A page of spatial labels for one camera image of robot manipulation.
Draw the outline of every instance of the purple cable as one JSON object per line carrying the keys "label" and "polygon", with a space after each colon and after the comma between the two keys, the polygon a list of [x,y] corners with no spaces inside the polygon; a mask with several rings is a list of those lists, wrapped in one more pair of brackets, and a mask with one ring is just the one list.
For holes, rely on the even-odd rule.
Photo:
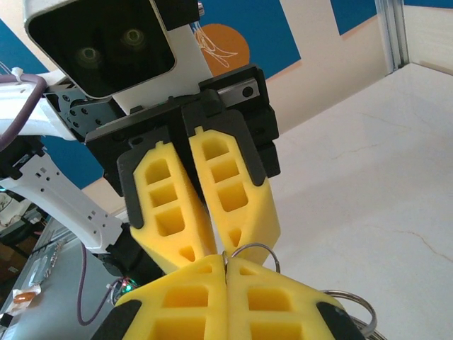
{"label": "purple cable", "polygon": [[[36,87],[33,89],[33,92],[28,97],[25,104],[23,104],[23,107],[19,111],[17,117],[14,118],[11,125],[8,126],[4,134],[0,135],[0,152],[6,149],[6,147],[10,145],[14,141],[14,139],[19,135],[19,132],[23,129],[23,127],[27,123],[27,120],[29,119],[31,113],[35,109],[36,105],[38,104],[38,101],[41,99],[42,94],[47,88],[47,83],[41,76],[37,76],[34,74],[22,74],[21,80],[36,83]],[[16,76],[12,74],[0,75],[0,83],[13,83],[16,81],[17,81]]]}
{"label": "purple cable", "polygon": [[101,311],[102,307],[104,306],[105,301],[108,298],[110,291],[115,287],[116,283],[121,281],[122,278],[117,278],[110,284],[109,289],[107,289],[107,293],[104,295],[98,309],[94,312],[93,316],[88,321],[84,321],[82,318],[82,292],[84,290],[84,282],[85,282],[85,274],[86,274],[86,248],[83,243],[82,246],[82,272],[80,275],[80,283],[79,283],[79,291],[77,293],[77,320],[81,326],[88,326],[90,323],[94,321],[94,319],[98,316],[99,312]]}

